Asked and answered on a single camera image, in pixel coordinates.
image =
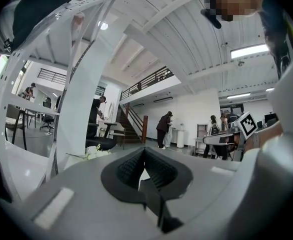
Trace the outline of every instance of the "wooden stair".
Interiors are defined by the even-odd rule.
[[[142,143],[141,137],[136,133],[130,121],[126,117],[126,114],[123,112],[120,106],[117,110],[116,121],[119,122],[122,125],[122,127],[125,128],[125,143]]]

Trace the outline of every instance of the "ceiling light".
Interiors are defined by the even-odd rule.
[[[169,100],[173,100],[173,97],[161,98],[161,99],[154,100],[153,102],[159,103],[159,102],[165,102],[165,101],[169,101]]]
[[[100,29],[101,29],[101,30],[106,30],[106,29],[108,28],[108,26],[109,26],[109,25],[108,25],[107,23],[102,22],[102,25],[101,25]]]
[[[231,59],[250,55],[250,54],[257,54],[262,52],[268,52],[269,48],[266,44],[259,44],[254,46],[249,46],[241,49],[236,49],[231,51]]]
[[[141,103],[141,104],[137,104],[137,105],[134,105],[133,107],[142,107],[142,106],[144,106],[144,104],[143,103]]]
[[[228,96],[228,99],[234,99],[234,98],[240,98],[240,97],[245,97],[245,96],[250,96],[251,93],[244,93],[244,94],[239,94],[239,95],[233,95],[233,96]]]

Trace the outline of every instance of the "black cap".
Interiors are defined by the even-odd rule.
[[[221,14],[220,10],[216,9],[217,8],[216,0],[205,0],[205,1],[210,4],[210,9],[202,9],[201,14],[204,17],[206,17],[215,28],[220,29],[222,27],[221,23],[217,20],[217,14],[221,15],[221,18],[224,21],[227,21],[227,22],[233,21],[232,15],[224,16]]]

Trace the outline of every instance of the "wooden newel post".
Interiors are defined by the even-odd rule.
[[[130,107],[130,103],[127,103],[125,105],[125,116],[128,117],[128,114],[129,114],[129,107]]]
[[[143,126],[142,126],[142,143],[145,144],[147,140],[147,129],[148,129],[148,116],[143,117]]]

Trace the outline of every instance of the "round light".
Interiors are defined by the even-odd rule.
[[[109,26],[109,25],[108,25],[107,23],[102,22],[102,25],[101,25],[100,29],[101,29],[101,30],[106,30],[106,29],[108,28],[108,26]]]

